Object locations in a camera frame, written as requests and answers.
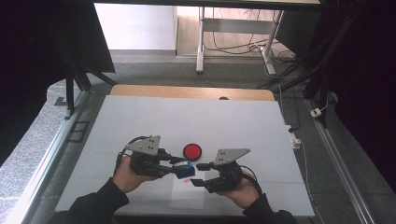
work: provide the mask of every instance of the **white wall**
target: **white wall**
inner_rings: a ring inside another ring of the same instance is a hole
[[[177,8],[95,4],[109,49],[176,49]]]

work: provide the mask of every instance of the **red disc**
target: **red disc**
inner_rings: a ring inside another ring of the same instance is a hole
[[[191,143],[184,147],[183,155],[188,161],[198,161],[201,158],[202,150],[200,146]]]

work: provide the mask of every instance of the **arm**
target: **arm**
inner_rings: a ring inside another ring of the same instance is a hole
[[[130,168],[130,157],[124,157],[113,178],[96,192],[76,199],[67,215],[67,223],[111,223],[114,212],[129,202],[126,193],[137,189],[150,176],[136,175]]]
[[[231,199],[244,209],[244,215],[254,224],[297,224],[290,212],[280,210],[273,212],[265,194],[259,195],[254,185],[243,178],[233,190],[218,192],[218,195]]]

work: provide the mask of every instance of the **wooden edge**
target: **wooden edge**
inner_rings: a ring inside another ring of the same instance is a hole
[[[274,95],[268,90],[244,90],[222,88],[173,87],[116,85],[110,95],[147,96],[166,98],[216,99],[227,97],[229,100],[274,101]]]

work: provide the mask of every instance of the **black sleeve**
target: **black sleeve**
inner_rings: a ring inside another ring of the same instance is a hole
[[[273,212],[265,194],[260,196],[243,213],[252,224],[298,224],[294,216],[288,211]]]
[[[109,178],[96,192],[76,199],[67,215],[67,223],[111,223],[114,212],[129,202],[123,193]]]

